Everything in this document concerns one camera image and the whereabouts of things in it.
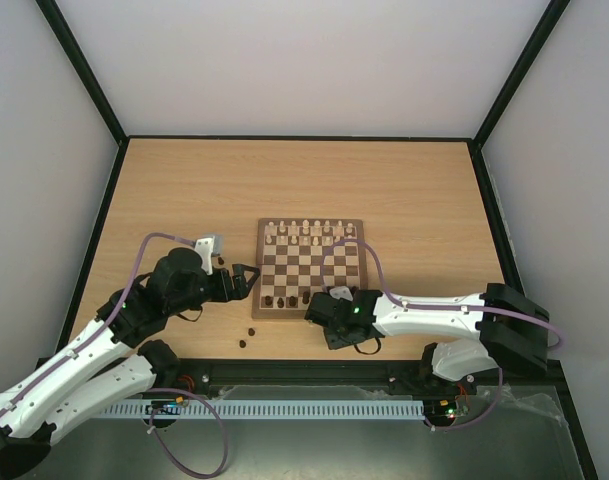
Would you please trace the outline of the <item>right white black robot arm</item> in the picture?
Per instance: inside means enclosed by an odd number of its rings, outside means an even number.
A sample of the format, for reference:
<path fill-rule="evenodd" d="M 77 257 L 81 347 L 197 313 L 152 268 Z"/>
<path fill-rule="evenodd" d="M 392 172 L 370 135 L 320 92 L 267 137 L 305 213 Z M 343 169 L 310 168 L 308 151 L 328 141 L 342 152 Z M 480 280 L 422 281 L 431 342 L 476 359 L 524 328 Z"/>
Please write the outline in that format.
<path fill-rule="evenodd" d="M 547 373 L 549 314 L 504 284 L 453 298 L 337 287 L 313 294 L 305 319 L 323 329 L 331 350 L 401 335 L 452 337 L 425 348 L 420 379 L 434 392 L 494 368 L 532 378 Z"/>

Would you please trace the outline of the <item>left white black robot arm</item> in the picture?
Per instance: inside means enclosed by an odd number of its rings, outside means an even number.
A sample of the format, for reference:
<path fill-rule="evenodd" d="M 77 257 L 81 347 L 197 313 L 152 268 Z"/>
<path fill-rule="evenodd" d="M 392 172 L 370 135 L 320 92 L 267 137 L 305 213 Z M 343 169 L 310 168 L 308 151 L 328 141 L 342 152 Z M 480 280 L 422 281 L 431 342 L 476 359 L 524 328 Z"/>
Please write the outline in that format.
<path fill-rule="evenodd" d="M 206 251 L 175 248 L 119 290 L 62 350 L 0 393 L 0 475 L 16 479 L 52 446 L 111 404 L 172 387 L 180 361 L 156 334 L 174 316 L 250 294 L 260 270 L 215 268 Z"/>

